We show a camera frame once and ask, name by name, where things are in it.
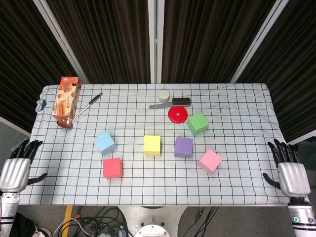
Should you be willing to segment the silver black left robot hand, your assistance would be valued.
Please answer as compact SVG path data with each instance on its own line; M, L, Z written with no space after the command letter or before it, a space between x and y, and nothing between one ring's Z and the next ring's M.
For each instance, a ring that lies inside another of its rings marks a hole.
M3 193L19 193L26 186L39 183L47 177L47 173L35 178L29 177L32 163L41 145L42 141L30 142L27 139L5 160L0 172L0 196Z

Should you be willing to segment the light blue foam cube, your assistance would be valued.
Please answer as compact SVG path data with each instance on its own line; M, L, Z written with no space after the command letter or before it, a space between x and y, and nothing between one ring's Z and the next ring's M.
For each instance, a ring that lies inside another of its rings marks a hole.
M102 134L96 136L94 141L97 145L98 150L103 155L107 155L117 148L117 145L108 132L103 132Z

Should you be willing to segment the red foam cube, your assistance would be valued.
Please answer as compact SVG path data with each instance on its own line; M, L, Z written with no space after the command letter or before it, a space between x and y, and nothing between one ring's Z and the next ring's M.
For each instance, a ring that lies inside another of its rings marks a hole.
M103 160L103 176L107 179L121 178L123 176L122 161L120 158Z

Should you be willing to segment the green foam cube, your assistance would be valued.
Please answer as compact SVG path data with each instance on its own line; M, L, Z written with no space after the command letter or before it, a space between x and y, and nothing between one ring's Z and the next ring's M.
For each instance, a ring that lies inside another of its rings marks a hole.
M195 136L201 132L204 132L208 128L209 123L203 113L198 113L188 117L187 126L192 135Z

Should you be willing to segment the purple foam cube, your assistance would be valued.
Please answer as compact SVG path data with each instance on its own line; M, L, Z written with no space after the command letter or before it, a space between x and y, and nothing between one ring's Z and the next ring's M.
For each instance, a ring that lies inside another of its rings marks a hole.
M174 156L190 158L193 154L193 139L177 137L175 140Z

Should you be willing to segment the yellow foam cube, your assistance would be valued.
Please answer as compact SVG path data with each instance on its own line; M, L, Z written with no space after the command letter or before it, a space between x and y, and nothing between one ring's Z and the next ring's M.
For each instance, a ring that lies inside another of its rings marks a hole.
M145 135L144 136L144 154L147 156L160 155L160 136L158 135Z

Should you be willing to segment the white shoe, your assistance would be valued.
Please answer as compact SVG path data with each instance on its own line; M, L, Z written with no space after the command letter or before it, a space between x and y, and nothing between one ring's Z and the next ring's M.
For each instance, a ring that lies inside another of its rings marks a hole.
M35 232L32 237L52 237L52 233L47 228L35 227Z

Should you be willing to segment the pink foam cube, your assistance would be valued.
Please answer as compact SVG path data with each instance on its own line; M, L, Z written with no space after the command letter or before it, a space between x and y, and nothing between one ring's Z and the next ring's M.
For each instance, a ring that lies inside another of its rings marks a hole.
M198 166L202 168L208 174L215 171L218 165L221 163L222 158L211 149L208 149L205 154L198 161Z

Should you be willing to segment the dark corrugated partition panel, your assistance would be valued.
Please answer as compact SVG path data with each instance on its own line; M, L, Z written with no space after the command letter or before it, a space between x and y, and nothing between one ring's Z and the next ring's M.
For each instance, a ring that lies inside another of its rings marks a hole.
M238 82L267 85L287 142L316 130L316 0L289 0Z
M150 83L148 0L46 0L90 83Z
M31 132L47 85L76 76L32 0L0 0L0 117Z
M276 0L166 0L163 83L229 82Z

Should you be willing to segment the green power strip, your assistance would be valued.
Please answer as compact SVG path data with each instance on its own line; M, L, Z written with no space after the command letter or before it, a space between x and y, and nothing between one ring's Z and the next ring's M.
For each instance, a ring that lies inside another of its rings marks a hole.
M123 228L120 225L111 226L108 227L107 234L109 234L111 237L123 237L122 230Z

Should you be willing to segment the red round plastic lid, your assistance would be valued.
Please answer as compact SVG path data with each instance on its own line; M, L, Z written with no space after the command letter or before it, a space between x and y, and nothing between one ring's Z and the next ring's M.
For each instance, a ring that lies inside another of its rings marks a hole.
M183 123L188 117L188 112L183 106L173 106L168 111L168 117L173 123Z

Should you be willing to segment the grey brush black bristles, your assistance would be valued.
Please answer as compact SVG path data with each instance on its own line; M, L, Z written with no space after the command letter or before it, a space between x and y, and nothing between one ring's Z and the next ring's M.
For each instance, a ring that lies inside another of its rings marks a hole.
M166 102L162 104L150 105L150 109L167 108L172 106L189 106L191 104L191 99L189 97L184 98L173 98L171 102Z

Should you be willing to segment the small white lidded jar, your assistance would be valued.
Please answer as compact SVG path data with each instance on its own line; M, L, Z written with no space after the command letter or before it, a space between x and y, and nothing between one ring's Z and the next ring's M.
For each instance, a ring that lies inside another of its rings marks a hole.
M162 90L158 94L158 99L161 103L167 103L169 101L170 94L167 90Z

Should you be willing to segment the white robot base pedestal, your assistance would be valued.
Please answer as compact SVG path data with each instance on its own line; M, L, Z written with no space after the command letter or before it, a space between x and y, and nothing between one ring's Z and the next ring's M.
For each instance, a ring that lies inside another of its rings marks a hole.
M178 237L178 225L186 208L183 205L119 207L134 237Z

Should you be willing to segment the white partition frame post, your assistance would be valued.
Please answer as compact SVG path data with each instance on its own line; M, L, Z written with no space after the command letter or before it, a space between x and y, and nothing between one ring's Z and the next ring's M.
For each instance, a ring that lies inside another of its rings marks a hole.
M161 83L165 0L148 0L151 83Z
M248 48L246 54L244 55L242 61L240 62L238 68L233 74L230 83L235 83L242 75L243 71L246 69L250 60L253 58L254 54L258 50L259 46L262 44L263 40L275 24L276 20L279 18L284 8L289 3L289 0L276 0L271 10L269 11L267 17L262 23L258 33L256 34L254 40L252 41L250 47Z
M74 51L72 50L65 34L63 33L47 1L46 0L32 0L32 1L35 4L38 11L40 12L44 21L48 25L49 29L51 30L52 34L54 35L56 41L60 45L61 49L63 50L70 64L74 68L77 76L81 79L83 83L89 84L90 81L88 80L88 77L86 76L81 64L79 63Z

